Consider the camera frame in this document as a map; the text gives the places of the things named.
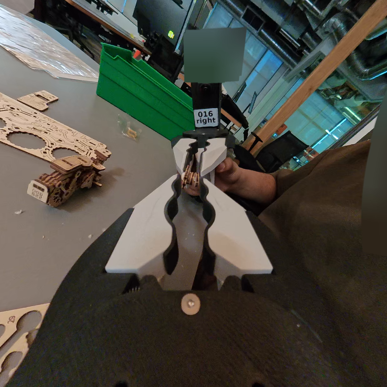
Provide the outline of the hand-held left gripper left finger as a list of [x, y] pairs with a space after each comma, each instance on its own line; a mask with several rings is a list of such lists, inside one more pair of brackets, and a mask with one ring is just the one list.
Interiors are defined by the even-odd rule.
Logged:
[[175, 174], [133, 208], [105, 266], [107, 273], [132, 273], [157, 280], [171, 275], [178, 263], [173, 223], [178, 213], [181, 177]]

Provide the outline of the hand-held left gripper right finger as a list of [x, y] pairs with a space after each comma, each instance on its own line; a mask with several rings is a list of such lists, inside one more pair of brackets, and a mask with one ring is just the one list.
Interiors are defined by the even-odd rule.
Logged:
[[230, 276], [271, 274], [273, 266], [246, 210], [206, 178], [200, 179], [200, 198], [207, 222], [202, 264], [217, 285]]

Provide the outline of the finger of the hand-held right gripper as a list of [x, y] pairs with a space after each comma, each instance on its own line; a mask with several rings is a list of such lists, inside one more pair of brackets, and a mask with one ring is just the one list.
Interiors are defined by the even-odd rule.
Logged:
[[189, 172], [195, 174], [197, 171], [196, 139], [178, 139], [174, 145], [174, 158], [177, 172], [180, 174], [180, 180], [183, 182], [185, 178], [186, 168], [189, 167]]
[[197, 172], [200, 177], [215, 183], [215, 168], [225, 160], [227, 156], [226, 138], [210, 138], [206, 140], [204, 148], [198, 148], [199, 156]]

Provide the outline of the small wooden gear part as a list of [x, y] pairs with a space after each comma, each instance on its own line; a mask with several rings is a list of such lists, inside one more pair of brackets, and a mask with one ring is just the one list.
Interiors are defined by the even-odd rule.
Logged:
[[186, 166], [185, 171], [181, 175], [181, 188], [186, 186], [198, 187], [200, 183], [200, 174], [195, 171], [191, 171], [191, 164]]

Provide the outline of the person's right forearm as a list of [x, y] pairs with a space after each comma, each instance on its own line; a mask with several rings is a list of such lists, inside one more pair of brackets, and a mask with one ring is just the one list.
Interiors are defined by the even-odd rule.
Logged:
[[244, 196], [260, 204], [271, 204], [277, 191], [276, 179], [266, 173], [245, 171]]

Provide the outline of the grey desk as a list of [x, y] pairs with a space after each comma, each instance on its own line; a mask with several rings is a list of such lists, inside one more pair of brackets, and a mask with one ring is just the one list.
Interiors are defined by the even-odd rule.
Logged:
[[137, 121], [139, 140], [122, 135], [122, 113], [96, 95], [96, 83], [32, 70], [1, 47], [1, 92], [13, 99], [46, 90], [59, 100], [46, 115], [107, 145], [103, 186], [53, 209], [27, 194], [49, 165], [1, 144], [1, 311], [51, 301], [85, 249], [124, 211], [175, 172], [170, 141]]

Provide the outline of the person's right hand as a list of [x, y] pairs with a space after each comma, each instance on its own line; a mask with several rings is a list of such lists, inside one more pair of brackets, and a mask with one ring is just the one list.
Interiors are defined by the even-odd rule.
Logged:
[[215, 168], [215, 186], [223, 192], [239, 196], [249, 193], [255, 172], [240, 168], [231, 158], [227, 157]]

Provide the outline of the small clear plastic bag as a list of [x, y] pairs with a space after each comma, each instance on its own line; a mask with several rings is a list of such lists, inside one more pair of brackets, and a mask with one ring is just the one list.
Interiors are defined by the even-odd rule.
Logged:
[[129, 116], [120, 114], [117, 118], [118, 131], [126, 138], [138, 141], [142, 134], [142, 128], [129, 119]]

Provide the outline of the black office chair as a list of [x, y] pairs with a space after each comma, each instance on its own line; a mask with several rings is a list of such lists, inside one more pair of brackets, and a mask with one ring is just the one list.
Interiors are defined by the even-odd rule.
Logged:
[[297, 138], [291, 131], [287, 131], [267, 146], [261, 148], [255, 160], [265, 173], [273, 173], [307, 148], [306, 143]]

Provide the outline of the green plastic bin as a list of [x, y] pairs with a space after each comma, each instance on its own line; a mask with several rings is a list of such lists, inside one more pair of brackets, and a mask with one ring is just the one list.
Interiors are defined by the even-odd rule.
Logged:
[[168, 140], [194, 130], [192, 99], [144, 60], [102, 43], [96, 94]]

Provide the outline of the person's brown shirt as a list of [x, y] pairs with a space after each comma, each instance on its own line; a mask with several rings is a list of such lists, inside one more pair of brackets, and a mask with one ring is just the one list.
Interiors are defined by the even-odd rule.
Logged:
[[350, 386], [386, 386], [386, 256], [362, 247], [361, 204], [371, 141], [279, 169], [275, 201], [259, 216], [296, 253], [326, 299]]

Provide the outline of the black monitor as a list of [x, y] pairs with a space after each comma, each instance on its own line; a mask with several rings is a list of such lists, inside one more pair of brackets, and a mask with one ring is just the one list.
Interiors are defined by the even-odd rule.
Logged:
[[182, 54], [183, 34], [196, 5], [196, 0], [138, 0], [133, 17], [138, 33], [145, 37], [144, 46], [152, 52], [160, 39]]

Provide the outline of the wooden model motorcycle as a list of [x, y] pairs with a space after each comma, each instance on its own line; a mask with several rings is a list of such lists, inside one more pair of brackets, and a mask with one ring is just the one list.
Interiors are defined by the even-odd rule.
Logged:
[[108, 158], [95, 151], [95, 157], [74, 155], [56, 159], [50, 163], [53, 172], [32, 180], [27, 194], [50, 207], [59, 207], [79, 189], [101, 187], [101, 172], [105, 170], [103, 164]]

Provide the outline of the slanted wooden beam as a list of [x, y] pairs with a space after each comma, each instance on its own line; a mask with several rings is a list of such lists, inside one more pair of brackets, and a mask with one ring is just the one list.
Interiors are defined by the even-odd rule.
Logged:
[[268, 142], [269, 138], [279, 129], [282, 124], [315, 92], [318, 86], [327, 79], [331, 73], [365, 40], [367, 35], [382, 22], [387, 14], [387, 1], [378, 0], [370, 6], [359, 21], [347, 32], [344, 37], [333, 47], [330, 53], [321, 61], [315, 70], [306, 78], [289, 99], [268, 120], [262, 129], [254, 130], [262, 142], [254, 147], [253, 139], [246, 141], [244, 147], [254, 156], [260, 148]]

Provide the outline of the wooden-edged workbench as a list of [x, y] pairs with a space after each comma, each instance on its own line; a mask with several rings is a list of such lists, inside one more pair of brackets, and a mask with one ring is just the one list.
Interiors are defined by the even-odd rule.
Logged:
[[128, 18], [123, 16], [121, 13], [118, 13], [116, 18], [119, 19], [119, 21], [123, 22], [123, 26], [114, 22], [113, 16], [109, 14], [105, 14], [100, 10], [97, 10], [96, 5], [93, 5], [93, 3], [88, 3], [88, 1], [77, 1], [77, 0], [75, 1], [66, 0], [65, 2], [71, 5], [72, 7], [76, 8], [78, 11], [82, 12], [83, 14], [87, 15], [87, 17], [90, 17], [95, 22], [104, 26], [111, 32], [114, 32], [121, 38], [125, 39], [131, 45], [135, 46], [137, 49], [142, 51], [144, 54], [146, 55], [151, 54], [151, 51], [149, 51], [144, 46], [143, 40], [140, 39], [140, 36], [137, 32], [136, 25], [133, 22], [131, 22]]

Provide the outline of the wooden puzzle sheet with holes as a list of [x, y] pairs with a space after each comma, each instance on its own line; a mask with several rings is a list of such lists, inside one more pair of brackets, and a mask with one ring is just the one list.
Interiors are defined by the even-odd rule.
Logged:
[[[42, 112], [27, 106], [7, 95], [0, 94], [1, 127], [0, 142], [46, 162], [56, 158], [53, 152], [57, 149], [68, 149], [80, 156], [96, 159], [101, 155], [105, 162], [111, 152], [101, 143], [67, 125], [52, 119]], [[40, 148], [25, 148], [15, 145], [9, 136], [24, 133], [40, 138], [45, 145]]]

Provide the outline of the small flat wooden piece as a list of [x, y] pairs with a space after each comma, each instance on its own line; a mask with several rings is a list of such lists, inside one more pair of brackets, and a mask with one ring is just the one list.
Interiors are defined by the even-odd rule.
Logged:
[[41, 90], [32, 94], [17, 98], [17, 101], [36, 109], [40, 112], [46, 111], [49, 108], [49, 104], [59, 100], [59, 97], [49, 93], [46, 90]]

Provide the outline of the pale wooden cut-out sheet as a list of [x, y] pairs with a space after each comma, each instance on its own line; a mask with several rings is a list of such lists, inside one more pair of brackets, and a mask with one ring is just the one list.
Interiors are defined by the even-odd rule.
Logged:
[[7, 384], [30, 349], [49, 303], [0, 312], [0, 386]]

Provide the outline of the shiny clear plastic sheet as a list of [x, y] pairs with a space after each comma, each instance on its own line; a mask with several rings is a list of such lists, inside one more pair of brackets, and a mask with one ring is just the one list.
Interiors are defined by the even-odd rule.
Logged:
[[54, 78], [98, 82], [99, 73], [16, 11], [1, 7], [0, 45]]

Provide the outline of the silver ventilation duct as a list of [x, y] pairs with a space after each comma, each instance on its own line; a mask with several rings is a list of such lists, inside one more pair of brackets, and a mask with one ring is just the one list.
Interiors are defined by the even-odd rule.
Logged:
[[333, 37], [332, 55], [343, 59], [359, 80], [386, 75], [386, 1], [359, 1], [353, 11], [330, 17], [322, 33]]

